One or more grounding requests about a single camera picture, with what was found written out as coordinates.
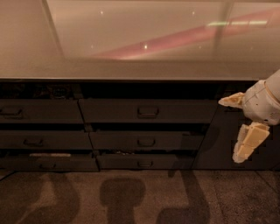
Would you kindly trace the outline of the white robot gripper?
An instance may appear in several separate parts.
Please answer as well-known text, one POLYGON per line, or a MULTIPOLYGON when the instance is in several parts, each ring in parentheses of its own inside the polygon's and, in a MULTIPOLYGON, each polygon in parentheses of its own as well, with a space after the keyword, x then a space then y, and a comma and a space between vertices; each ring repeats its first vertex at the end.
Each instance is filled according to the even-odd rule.
POLYGON ((232 94, 218 103, 224 107, 242 108, 244 115, 253 121, 250 125, 243 124, 238 133, 232 156, 237 164, 247 160, 269 136, 268 125, 280 123, 280 102, 272 95, 265 80, 259 80, 245 94, 232 94))

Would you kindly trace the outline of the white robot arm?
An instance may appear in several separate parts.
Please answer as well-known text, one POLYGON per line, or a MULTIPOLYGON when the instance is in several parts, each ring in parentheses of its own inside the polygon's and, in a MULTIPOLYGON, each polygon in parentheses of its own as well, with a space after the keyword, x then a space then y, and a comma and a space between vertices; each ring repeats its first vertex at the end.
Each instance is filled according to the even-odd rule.
POLYGON ((243 163, 269 136, 270 126, 280 123, 280 71, 266 80, 259 80, 245 93, 221 98, 218 103, 241 109, 252 121, 250 125, 241 126, 234 146, 232 159, 235 163, 243 163))

